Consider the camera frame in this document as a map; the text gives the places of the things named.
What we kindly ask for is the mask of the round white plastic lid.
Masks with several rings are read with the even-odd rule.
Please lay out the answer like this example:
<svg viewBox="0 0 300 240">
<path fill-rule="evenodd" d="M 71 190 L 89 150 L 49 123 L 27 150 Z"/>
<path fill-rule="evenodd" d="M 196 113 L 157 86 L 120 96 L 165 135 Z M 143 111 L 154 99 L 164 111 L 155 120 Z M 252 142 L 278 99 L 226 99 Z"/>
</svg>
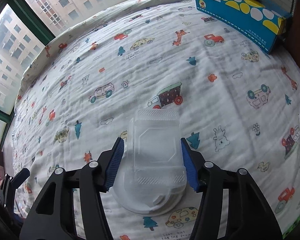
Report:
<svg viewBox="0 0 300 240">
<path fill-rule="evenodd" d="M 158 183 L 143 186 L 137 181 L 132 182 L 131 178 L 128 170 L 120 169 L 110 192 L 122 207 L 137 215 L 167 213 L 181 201 L 186 189 L 185 181 L 174 187 Z"/>
</svg>

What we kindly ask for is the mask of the cartoon print bed blanket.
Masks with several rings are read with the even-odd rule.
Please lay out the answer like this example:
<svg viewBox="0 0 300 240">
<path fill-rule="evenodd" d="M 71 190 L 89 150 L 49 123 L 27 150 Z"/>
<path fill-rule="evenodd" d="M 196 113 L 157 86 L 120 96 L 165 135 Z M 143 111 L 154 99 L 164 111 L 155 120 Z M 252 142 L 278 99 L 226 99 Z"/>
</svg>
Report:
<svg viewBox="0 0 300 240">
<path fill-rule="evenodd" d="M 284 235 L 300 222 L 300 68 L 264 53 L 194 0 L 129 0 L 51 41 L 19 76 L 13 169 L 26 217 L 56 168 L 76 170 L 122 138 L 137 114 L 171 113 L 189 146 L 245 167 Z"/>
</svg>

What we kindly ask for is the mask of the blue yellow tissue box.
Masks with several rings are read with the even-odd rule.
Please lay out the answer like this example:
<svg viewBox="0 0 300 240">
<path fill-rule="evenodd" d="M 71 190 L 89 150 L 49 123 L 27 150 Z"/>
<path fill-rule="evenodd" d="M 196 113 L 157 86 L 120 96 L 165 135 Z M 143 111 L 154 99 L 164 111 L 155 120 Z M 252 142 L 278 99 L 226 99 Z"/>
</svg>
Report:
<svg viewBox="0 0 300 240">
<path fill-rule="evenodd" d="M 292 14 L 271 0 L 195 0 L 204 12 L 237 29 L 265 53 L 273 49 L 292 23 Z"/>
</svg>

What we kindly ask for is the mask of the green window frame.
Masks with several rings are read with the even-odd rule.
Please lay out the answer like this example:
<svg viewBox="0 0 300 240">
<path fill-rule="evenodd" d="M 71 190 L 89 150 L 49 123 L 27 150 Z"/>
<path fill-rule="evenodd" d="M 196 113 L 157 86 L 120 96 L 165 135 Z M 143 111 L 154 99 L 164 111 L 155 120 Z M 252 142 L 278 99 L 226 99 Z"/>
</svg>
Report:
<svg viewBox="0 0 300 240">
<path fill-rule="evenodd" d="M 187 99 L 188 69 L 203 62 L 194 0 L 127 0 L 91 14 L 75 5 L 70 26 L 41 42 L 10 6 L 0 18 L 0 110 L 14 117 L 14 153 L 96 155 L 127 127 L 135 109 L 173 82 Z"/>
</svg>

